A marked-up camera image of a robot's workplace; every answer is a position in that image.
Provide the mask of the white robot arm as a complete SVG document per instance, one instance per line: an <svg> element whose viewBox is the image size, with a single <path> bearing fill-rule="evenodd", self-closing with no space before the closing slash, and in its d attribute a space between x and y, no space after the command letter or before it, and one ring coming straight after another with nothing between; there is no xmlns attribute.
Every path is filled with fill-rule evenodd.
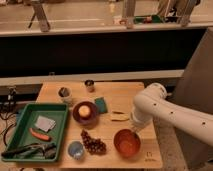
<svg viewBox="0 0 213 171"><path fill-rule="evenodd" d="M155 116L213 146L213 115L168 102L166 97L167 91L160 83L152 83L138 92L133 98L132 124L145 128Z"/></svg>

